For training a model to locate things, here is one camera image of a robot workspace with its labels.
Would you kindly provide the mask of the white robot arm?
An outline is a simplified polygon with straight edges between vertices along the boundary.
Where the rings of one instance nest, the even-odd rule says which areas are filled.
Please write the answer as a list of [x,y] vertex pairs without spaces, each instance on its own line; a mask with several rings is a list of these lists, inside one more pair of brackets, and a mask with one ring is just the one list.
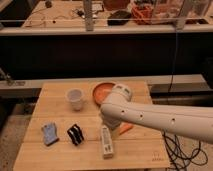
[[121,121],[213,144],[213,107],[132,102],[132,90],[116,84],[100,110],[111,125]]

